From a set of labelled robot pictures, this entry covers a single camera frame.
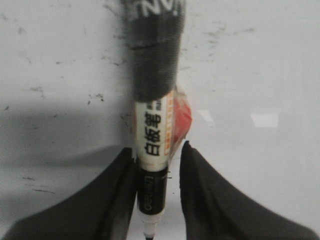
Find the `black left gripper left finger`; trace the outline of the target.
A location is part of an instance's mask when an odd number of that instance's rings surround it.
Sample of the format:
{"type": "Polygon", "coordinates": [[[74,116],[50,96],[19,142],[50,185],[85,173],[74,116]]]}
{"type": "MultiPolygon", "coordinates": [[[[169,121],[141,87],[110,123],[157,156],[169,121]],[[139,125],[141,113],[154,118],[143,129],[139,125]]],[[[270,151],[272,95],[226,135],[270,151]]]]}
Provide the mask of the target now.
{"type": "Polygon", "coordinates": [[[43,211],[18,220],[5,240],[125,240],[137,192],[132,149],[123,148],[84,188],[43,211]]]}

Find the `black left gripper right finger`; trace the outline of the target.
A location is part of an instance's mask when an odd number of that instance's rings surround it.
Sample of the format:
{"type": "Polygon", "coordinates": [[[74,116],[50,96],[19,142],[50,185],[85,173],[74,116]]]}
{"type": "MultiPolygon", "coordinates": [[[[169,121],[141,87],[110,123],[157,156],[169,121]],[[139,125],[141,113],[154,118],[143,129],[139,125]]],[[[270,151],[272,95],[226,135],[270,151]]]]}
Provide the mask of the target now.
{"type": "Polygon", "coordinates": [[[179,168],[188,240],[318,240],[310,228],[257,203],[220,175],[186,141],[179,168]]]}

